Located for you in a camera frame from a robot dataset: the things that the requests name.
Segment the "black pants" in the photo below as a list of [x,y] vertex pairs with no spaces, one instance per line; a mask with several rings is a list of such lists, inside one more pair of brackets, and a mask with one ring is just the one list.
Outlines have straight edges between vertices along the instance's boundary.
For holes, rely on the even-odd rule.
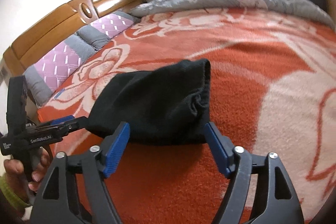
[[116,75],[95,101],[86,130],[105,138],[127,122],[133,143],[203,144],[202,131],[210,120],[210,80],[207,59]]

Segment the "pink grey pillow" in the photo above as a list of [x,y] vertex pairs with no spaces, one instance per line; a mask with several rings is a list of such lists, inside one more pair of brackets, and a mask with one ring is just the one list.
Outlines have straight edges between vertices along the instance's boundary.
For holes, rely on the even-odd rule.
[[115,11],[81,27],[75,34],[96,51],[102,49],[115,36],[140,22],[141,19],[122,11]]
[[64,81],[94,54],[92,46],[73,34],[29,66],[23,74],[36,105],[41,107],[48,102]]

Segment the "wooden headboard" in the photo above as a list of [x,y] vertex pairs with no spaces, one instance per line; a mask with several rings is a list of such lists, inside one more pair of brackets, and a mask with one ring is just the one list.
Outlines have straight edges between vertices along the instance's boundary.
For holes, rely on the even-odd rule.
[[144,0],[71,0],[46,15],[18,36],[3,59],[12,76],[20,76],[54,46],[82,26],[116,10],[130,11]]

